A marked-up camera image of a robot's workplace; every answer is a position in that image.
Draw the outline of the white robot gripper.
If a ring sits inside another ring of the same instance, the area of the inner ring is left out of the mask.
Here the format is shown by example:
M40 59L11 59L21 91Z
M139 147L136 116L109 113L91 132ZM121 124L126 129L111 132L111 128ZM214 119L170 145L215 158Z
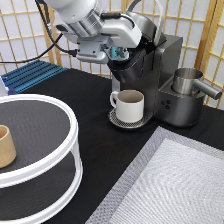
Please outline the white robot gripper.
M55 27L71 42L78 45L75 56L83 62L107 64L112 59L112 47L119 48L122 60L128 60L129 50L135 49L142 33L125 14L92 14L76 23L59 19Z

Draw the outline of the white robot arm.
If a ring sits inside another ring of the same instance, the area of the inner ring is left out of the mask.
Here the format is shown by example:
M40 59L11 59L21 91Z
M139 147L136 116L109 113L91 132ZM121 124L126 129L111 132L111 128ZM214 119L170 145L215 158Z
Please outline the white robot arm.
M142 33L136 23L123 13L106 13L102 0L44 0L59 20L55 24L67 39L78 45L80 61L107 64L109 60L129 58L129 48L136 48Z

